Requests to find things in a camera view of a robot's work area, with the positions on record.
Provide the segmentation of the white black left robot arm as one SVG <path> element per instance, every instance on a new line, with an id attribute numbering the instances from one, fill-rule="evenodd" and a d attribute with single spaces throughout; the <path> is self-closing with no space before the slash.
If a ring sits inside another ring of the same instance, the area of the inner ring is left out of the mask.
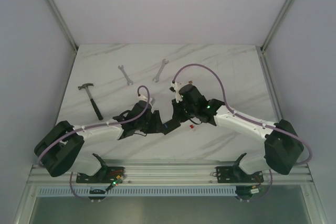
<path id="1" fill-rule="evenodd" d="M 159 111 L 153 110 L 145 101 L 139 101 L 131 110 L 105 123 L 73 126 L 68 121 L 61 121 L 36 145 L 34 153 L 38 164 L 51 177 L 73 172 L 85 174 L 95 183 L 102 183 L 107 178 L 108 166 L 93 147 L 133 136 L 137 131 L 156 134 L 161 124 Z"/>

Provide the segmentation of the black fuse box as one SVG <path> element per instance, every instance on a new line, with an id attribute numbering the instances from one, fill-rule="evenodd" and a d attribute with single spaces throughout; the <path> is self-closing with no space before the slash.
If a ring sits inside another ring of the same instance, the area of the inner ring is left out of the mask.
<path id="1" fill-rule="evenodd" d="M 176 130 L 181 126 L 180 122 L 178 120 L 171 119 L 165 123 L 162 124 L 162 133 L 164 135 L 169 134 L 170 132 Z"/>

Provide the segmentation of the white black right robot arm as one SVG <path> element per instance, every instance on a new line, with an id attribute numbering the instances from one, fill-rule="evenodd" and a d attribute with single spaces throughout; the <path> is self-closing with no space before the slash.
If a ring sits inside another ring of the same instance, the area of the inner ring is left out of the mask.
<path id="1" fill-rule="evenodd" d="M 303 144 L 296 139 L 295 130 L 286 120 L 274 123 L 240 115 L 223 101 L 207 100 L 190 83 L 174 82 L 170 89 L 175 93 L 173 119 L 184 122 L 196 118 L 201 123 L 226 127 L 264 147 L 263 152 L 243 153 L 235 161 L 233 177 L 237 181 L 243 182 L 250 175 L 268 169 L 288 175 L 303 152 Z"/>

